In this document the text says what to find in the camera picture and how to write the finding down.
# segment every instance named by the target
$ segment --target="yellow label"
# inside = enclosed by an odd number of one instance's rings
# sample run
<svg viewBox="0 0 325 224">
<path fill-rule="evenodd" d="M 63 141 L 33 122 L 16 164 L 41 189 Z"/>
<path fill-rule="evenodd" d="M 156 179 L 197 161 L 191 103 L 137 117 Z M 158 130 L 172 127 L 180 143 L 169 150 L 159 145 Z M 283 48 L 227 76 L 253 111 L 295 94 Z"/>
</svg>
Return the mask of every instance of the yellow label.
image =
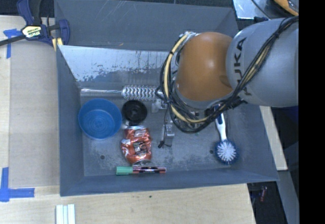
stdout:
<svg viewBox="0 0 325 224">
<path fill-rule="evenodd" d="M 40 26 L 27 26 L 22 30 L 22 33 L 27 37 L 27 38 L 33 38 L 37 37 L 41 34 L 41 27 Z"/>
</svg>

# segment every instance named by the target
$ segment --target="metal spring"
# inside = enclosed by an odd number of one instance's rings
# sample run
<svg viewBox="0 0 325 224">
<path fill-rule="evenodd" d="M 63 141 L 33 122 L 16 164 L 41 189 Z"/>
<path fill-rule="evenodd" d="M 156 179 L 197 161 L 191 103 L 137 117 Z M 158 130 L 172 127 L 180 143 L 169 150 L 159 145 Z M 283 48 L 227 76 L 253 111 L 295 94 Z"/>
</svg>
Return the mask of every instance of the metal spring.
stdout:
<svg viewBox="0 0 325 224">
<path fill-rule="evenodd" d="M 155 101 L 155 86 L 126 85 L 122 90 L 122 96 L 127 100 Z"/>
</svg>

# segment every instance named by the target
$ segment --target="white brush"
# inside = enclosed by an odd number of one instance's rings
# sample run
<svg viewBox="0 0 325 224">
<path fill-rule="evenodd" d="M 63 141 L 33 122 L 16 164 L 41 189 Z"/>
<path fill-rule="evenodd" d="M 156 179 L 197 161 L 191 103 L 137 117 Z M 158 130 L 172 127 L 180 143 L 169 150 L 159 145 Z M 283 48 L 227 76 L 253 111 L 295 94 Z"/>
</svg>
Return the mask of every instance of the white brush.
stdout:
<svg viewBox="0 0 325 224">
<path fill-rule="evenodd" d="M 227 139 L 223 113 L 215 119 L 215 124 L 220 133 L 220 141 L 215 146 L 215 155 L 222 163 L 230 165 L 238 158 L 238 151 L 235 144 Z"/>
</svg>

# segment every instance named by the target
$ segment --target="bristle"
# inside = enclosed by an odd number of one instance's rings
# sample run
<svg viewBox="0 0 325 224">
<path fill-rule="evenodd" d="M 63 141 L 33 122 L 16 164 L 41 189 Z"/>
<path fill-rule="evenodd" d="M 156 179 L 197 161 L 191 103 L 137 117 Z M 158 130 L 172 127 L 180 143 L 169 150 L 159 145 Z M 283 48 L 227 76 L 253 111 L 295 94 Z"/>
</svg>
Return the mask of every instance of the bristle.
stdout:
<svg viewBox="0 0 325 224">
<path fill-rule="evenodd" d="M 215 154 L 225 164 L 232 164 L 238 158 L 238 151 L 234 143 L 228 140 L 217 143 Z"/>
</svg>

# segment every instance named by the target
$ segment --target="orange object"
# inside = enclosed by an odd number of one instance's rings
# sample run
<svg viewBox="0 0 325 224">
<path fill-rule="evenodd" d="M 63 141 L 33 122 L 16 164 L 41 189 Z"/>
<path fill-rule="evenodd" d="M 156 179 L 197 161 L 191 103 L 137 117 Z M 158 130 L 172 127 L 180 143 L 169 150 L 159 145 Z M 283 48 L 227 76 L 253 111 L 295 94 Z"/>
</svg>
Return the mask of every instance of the orange object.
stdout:
<svg viewBox="0 0 325 224">
<path fill-rule="evenodd" d="M 151 136 L 149 129 L 143 126 L 131 126 L 124 130 L 121 149 L 132 165 L 143 165 L 151 160 Z"/>
</svg>

